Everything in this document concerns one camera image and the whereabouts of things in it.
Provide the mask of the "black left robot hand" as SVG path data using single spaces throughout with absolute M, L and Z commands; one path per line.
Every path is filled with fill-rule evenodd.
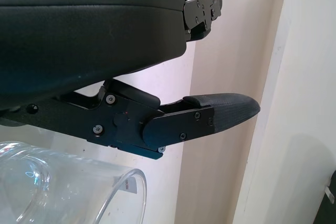
M 1 0 L 1 125 L 32 125 L 140 156 L 257 115 L 237 93 L 160 99 L 117 80 L 182 56 L 222 0 Z

